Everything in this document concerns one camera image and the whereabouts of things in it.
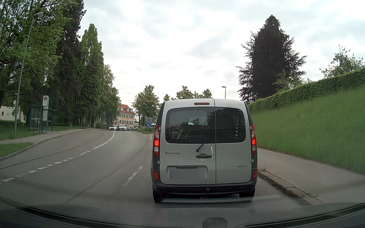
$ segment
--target white car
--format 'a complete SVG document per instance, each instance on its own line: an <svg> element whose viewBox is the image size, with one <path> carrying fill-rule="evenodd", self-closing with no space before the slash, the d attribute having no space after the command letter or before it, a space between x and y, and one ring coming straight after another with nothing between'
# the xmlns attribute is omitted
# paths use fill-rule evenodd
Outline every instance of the white car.
<svg viewBox="0 0 365 228"><path fill-rule="evenodd" d="M116 126L116 125L111 125L110 127L109 127L109 131L116 131L116 129L117 129L118 127Z"/></svg>
<svg viewBox="0 0 365 228"><path fill-rule="evenodd" d="M154 132L151 176L155 202L252 200L257 146L246 103L225 99L165 101ZM239 197L214 197L225 194ZM199 198L187 200L176 195Z"/></svg>
<svg viewBox="0 0 365 228"><path fill-rule="evenodd" d="M123 124L118 125L118 131L127 131L126 126Z"/></svg>

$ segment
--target sidewalk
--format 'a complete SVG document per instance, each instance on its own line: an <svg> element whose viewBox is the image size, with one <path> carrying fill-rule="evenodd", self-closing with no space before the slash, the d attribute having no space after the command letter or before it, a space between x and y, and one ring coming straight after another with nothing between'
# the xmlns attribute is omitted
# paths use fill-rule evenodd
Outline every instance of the sidewalk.
<svg viewBox="0 0 365 228"><path fill-rule="evenodd" d="M37 135L37 136L29 136L23 138L16 138L16 139L9 139L9 140L2 140L0 144L10 144L10 143L38 143L50 138L60 137L64 135L68 135L75 132L85 131L86 129L69 129L65 131L48 131L47 134Z"/></svg>
<svg viewBox="0 0 365 228"><path fill-rule="evenodd" d="M365 202L364 175L261 148L257 163L259 170L265 169L323 203Z"/></svg>

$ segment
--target white wall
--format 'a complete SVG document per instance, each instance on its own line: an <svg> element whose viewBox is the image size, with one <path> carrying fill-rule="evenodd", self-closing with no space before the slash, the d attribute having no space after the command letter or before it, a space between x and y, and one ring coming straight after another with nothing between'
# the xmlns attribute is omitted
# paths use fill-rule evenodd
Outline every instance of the white wall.
<svg viewBox="0 0 365 228"><path fill-rule="evenodd" d="M12 114L13 110L14 110L14 108L12 108L12 107L1 106L0 120L15 121L15 113ZM21 122L25 122L23 112L18 113L18 119L21 120Z"/></svg>

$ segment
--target van rear door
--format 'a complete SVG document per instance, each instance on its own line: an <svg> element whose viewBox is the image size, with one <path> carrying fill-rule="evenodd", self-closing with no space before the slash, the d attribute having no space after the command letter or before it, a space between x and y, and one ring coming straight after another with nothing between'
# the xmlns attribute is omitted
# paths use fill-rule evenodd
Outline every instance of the van rear door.
<svg viewBox="0 0 365 228"><path fill-rule="evenodd" d="M215 184L214 99L165 102L161 128L161 182Z"/></svg>
<svg viewBox="0 0 365 228"><path fill-rule="evenodd" d="M216 184L251 179L250 123L244 102L215 100Z"/></svg>

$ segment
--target van rear window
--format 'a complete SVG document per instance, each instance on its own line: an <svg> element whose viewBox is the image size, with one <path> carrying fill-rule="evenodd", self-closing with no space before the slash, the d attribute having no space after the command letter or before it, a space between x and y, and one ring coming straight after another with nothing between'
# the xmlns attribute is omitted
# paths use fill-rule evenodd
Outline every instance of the van rear window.
<svg viewBox="0 0 365 228"><path fill-rule="evenodd" d="M181 107L167 112L165 140L176 144L215 143L215 107Z"/></svg>
<svg viewBox="0 0 365 228"><path fill-rule="evenodd" d="M237 108L182 107L171 109L166 115L168 143L242 143L245 139L245 115Z"/></svg>
<svg viewBox="0 0 365 228"><path fill-rule="evenodd" d="M216 143L239 143L246 140L246 122L242 110L216 107Z"/></svg>

